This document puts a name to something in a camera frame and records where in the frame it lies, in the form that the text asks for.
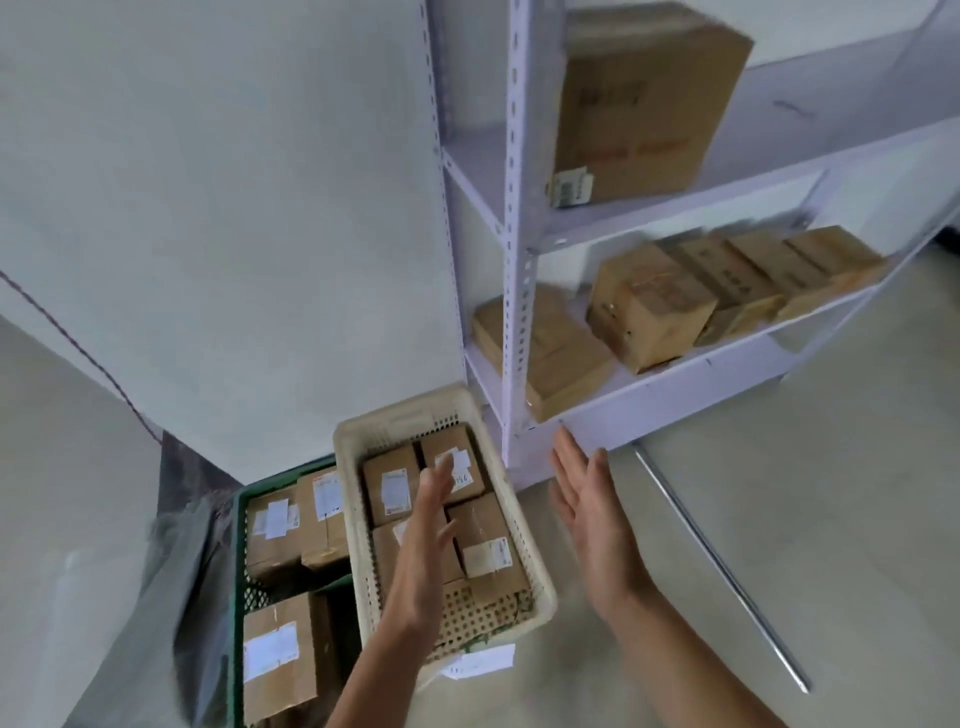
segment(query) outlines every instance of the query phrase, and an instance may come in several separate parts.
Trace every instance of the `forearm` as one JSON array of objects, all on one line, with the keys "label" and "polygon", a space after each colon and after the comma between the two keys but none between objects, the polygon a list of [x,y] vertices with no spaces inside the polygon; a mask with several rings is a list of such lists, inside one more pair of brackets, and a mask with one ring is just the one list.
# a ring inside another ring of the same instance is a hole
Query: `forearm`
[{"label": "forearm", "polygon": [[327,728],[402,728],[423,664],[418,639],[385,616],[353,667]]},{"label": "forearm", "polygon": [[626,600],[611,627],[669,728],[785,728],[656,590]]}]

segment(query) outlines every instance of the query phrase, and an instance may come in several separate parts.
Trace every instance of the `cardboard box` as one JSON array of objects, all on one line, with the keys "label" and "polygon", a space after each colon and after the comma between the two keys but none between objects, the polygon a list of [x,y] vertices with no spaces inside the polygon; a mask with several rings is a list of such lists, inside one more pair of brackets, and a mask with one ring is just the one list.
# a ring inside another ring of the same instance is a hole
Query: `cardboard box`
[{"label": "cardboard box", "polygon": [[886,258],[839,225],[803,232],[786,243],[830,279],[834,293],[864,288],[887,271]]},{"label": "cardboard box", "polygon": [[363,464],[363,476],[373,525],[410,515],[420,484],[420,464],[414,446],[404,445],[368,460]]},{"label": "cardboard box", "polygon": [[342,687],[326,597],[294,596],[243,620],[244,724],[309,701],[334,704]]},{"label": "cardboard box", "polygon": [[336,468],[309,473],[297,481],[300,505],[300,562],[321,569],[350,556],[344,495]]},{"label": "cardboard box", "polygon": [[[503,297],[473,313],[473,341],[503,371]],[[557,305],[554,294],[537,286],[530,325],[527,405],[534,420],[545,422],[586,400],[607,381],[613,356],[590,331]]]},{"label": "cardboard box", "polygon": [[493,604],[501,596],[529,589],[496,494],[468,500],[448,512],[450,519],[457,521],[457,545],[477,605]]},{"label": "cardboard box", "polygon": [[786,303],[774,321],[789,321],[815,311],[833,296],[827,276],[773,232],[749,232],[729,242],[783,294]]},{"label": "cardboard box", "polygon": [[[403,534],[406,532],[408,522],[409,519],[387,523],[373,530],[373,554],[376,557],[376,573],[380,577],[381,597],[384,603],[394,583],[396,558],[403,545]],[[446,524],[446,515],[440,511],[437,514],[437,532],[439,533]],[[457,550],[452,543],[441,551],[440,573],[445,584],[464,578],[464,570],[460,568]]]},{"label": "cardboard box", "polygon": [[420,449],[428,468],[435,467],[445,453],[453,451],[453,491],[447,497],[447,503],[458,503],[483,494],[485,486],[480,461],[470,442],[466,425],[445,427],[421,437]]},{"label": "cardboard box", "polygon": [[697,346],[750,333],[784,304],[774,284],[721,237],[679,243],[669,253],[717,297]]},{"label": "cardboard box", "polygon": [[717,298],[654,243],[604,260],[590,292],[587,323],[632,373],[682,356]]},{"label": "cardboard box", "polygon": [[265,579],[300,561],[300,505],[289,486],[247,504],[247,572]]},{"label": "cardboard box", "polygon": [[568,12],[551,205],[690,187],[753,45],[679,3]]}]

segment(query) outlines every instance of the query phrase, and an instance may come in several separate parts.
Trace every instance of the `silver metal pole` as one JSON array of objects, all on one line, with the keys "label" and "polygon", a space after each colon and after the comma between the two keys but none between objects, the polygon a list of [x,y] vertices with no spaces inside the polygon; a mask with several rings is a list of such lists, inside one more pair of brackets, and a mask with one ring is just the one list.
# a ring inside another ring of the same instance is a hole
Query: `silver metal pole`
[{"label": "silver metal pole", "polygon": [[760,631],[760,634],[763,635],[763,639],[765,639],[773,651],[777,653],[777,657],[780,658],[783,666],[786,667],[787,672],[790,673],[790,677],[796,681],[797,685],[800,686],[800,689],[803,692],[810,693],[813,690],[810,679],[804,674],[804,671],[797,664],[797,661],[794,659],[793,655],[790,654],[790,650],[786,648],[786,645],[774,631],[773,627],[770,626],[770,622],[768,622],[766,617],[764,617],[760,613],[760,610],[757,609],[754,601],[750,599],[750,595],[748,595],[746,590],[744,590],[744,588],[740,585],[740,582],[736,580],[736,577],[730,571],[730,568],[714,550],[713,546],[710,544],[710,541],[708,541],[707,537],[704,535],[704,532],[700,530],[700,526],[698,526],[696,521],[693,520],[693,517],[690,516],[689,511],[686,510],[686,507],[677,496],[677,493],[673,490],[673,486],[670,485],[670,481],[667,480],[663,473],[660,472],[660,468],[657,467],[657,463],[654,462],[653,458],[646,451],[646,449],[643,448],[643,445],[641,445],[638,440],[634,441],[632,445],[634,447],[636,459],[640,461],[640,464],[644,467],[644,469],[646,469],[647,473],[650,474],[650,477],[652,477],[654,482],[657,483],[657,487],[660,488],[660,492],[663,493],[670,505],[673,506],[673,510],[676,511],[678,516],[680,516],[680,519],[684,522],[687,530],[692,534],[693,538],[696,539],[697,543],[700,545],[700,548],[704,550],[707,558],[720,572],[720,575],[723,576],[724,581],[727,582],[727,586],[731,588],[731,591],[736,595],[736,598],[740,600],[740,604],[742,604],[743,608],[747,610],[747,614],[750,615],[750,619],[754,621],[756,628]]}]

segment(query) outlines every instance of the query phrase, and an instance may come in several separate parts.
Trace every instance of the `human hand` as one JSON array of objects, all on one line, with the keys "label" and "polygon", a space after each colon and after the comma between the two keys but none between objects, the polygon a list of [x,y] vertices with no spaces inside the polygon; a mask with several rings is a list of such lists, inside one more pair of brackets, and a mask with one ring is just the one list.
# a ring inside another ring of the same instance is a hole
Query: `human hand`
[{"label": "human hand", "polygon": [[557,475],[550,498],[573,538],[587,597],[612,624],[630,597],[655,593],[656,587],[613,488],[607,451],[599,449],[588,460],[561,425],[553,436],[550,464]]},{"label": "human hand", "polygon": [[453,456],[448,453],[436,468],[420,472],[417,501],[403,534],[394,583],[380,626],[409,638],[421,662],[430,654],[440,633],[444,608],[440,553],[453,540],[456,521],[438,533],[436,519],[452,490]]}]

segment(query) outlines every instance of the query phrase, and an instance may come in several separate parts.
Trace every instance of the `person's left hand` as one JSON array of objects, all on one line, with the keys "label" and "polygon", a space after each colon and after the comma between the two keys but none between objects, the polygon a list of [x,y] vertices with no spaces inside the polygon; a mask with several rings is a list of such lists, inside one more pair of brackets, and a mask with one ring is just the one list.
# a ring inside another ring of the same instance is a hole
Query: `person's left hand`
[{"label": "person's left hand", "polygon": [[396,630],[426,660],[440,634],[444,581],[440,553],[453,540],[456,521],[437,532],[437,513],[453,490],[453,457],[449,453],[434,468],[420,473],[414,512],[396,558],[394,583],[387,597],[380,629]]}]

